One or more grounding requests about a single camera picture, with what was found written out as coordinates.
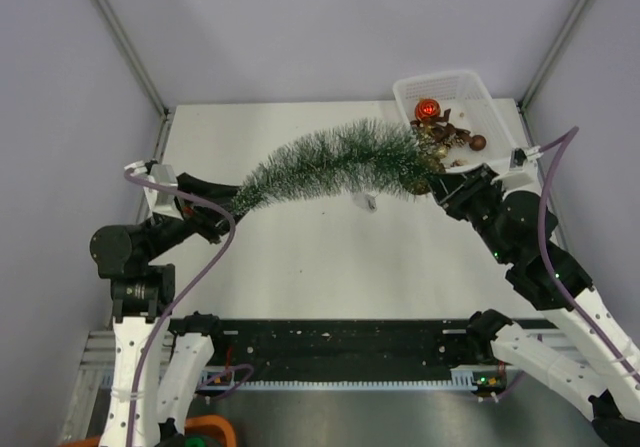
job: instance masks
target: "gray wall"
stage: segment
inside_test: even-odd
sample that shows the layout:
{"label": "gray wall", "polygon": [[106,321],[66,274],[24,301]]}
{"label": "gray wall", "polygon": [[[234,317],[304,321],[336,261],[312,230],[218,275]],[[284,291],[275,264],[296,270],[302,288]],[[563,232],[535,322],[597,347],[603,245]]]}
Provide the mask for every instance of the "gray wall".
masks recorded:
{"label": "gray wall", "polygon": [[392,98],[471,68],[520,97],[576,0],[111,0],[169,105]]}
{"label": "gray wall", "polygon": [[596,0],[535,100],[536,139],[581,131],[554,186],[578,260],[640,341],[640,0]]}
{"label": "gray wall", "polygon": [[0,443],[50,446],[108,305],[89,239],[159,121],[89,0],[0,0],[0,32]]}

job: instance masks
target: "orange bucket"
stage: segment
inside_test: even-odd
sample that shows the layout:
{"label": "orange bucket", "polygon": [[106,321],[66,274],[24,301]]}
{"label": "orange bucket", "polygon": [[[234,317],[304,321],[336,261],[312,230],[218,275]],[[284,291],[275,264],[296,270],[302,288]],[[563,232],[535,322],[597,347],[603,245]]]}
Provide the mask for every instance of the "orange bucket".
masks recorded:
{"label": "orange bucket", "polygon": [[[187,419],[185,424],[186,434],[201,434],[213,437],[224,447],[238,447],[236,432],[233,426],[224,417],[219,415],[204,415],[202,417],[194,417]],[[60,447],[99,447],[100,437],[91,437],[90,439],[72,442],[71,444],[63,444]]]}

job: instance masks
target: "green tinsel garland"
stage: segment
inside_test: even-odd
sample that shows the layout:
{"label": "green tinsel garland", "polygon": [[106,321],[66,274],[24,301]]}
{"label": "green tinsel garland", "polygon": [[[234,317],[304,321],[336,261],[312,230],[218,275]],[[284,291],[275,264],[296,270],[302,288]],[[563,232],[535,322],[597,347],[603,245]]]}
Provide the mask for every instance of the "green tinsel garland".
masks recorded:
{"label": "green tinsel garland", "polygon": [[428,191],[426,178],[442,171],[440,161],[421,151],[403,124],[361,119],[278,148],[244,181],[233,211],[244,214],[276,202],[344,192],[408,198]]}

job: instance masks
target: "white plastic basket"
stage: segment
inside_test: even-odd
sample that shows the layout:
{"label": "white plastic basket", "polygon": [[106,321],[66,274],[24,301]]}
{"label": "white plastic basket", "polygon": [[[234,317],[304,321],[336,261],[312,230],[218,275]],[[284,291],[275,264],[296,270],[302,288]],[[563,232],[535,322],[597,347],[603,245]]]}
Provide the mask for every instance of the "white plastic basket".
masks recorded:
{"label": "white plastic basket", "polygon": [[487,146],[479,152],[468,146],[451,149],[443,163],[449,165],[459,160],[464,165],[448,168],[448,172],[469,170],[482,163],[503,165],[516,147],[491,95],[475,72],[460,70],[398,80],[393,84],[393,94],[407,125],[415,120],[414,110],[420,99],[435,99],[442,112],[451,109],[449,122],[487,139]]}

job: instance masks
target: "tabletop surface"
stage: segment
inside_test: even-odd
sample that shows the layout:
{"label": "tabletop surface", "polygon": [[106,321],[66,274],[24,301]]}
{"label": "tabletop surface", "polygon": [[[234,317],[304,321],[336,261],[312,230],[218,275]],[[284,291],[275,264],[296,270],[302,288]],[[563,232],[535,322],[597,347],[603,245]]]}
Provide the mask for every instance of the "tabletop surface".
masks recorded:
{"label": "tabletop surface", "polygon": [[[526,145],[515,102],[496,103]],[[361,117],[399,121],[392,101],[183,105],[164,163],[178,174],[238,185],[279,146]],[[447,217],[430,197],[376,201],[374,213],[348,195],[249,213],[227,254],[174,315],[445,319],[494,308],[512,318],[540,317],[468,223]],[[176,265],[179,291],[218,249],[194,236],[155,263]]]}

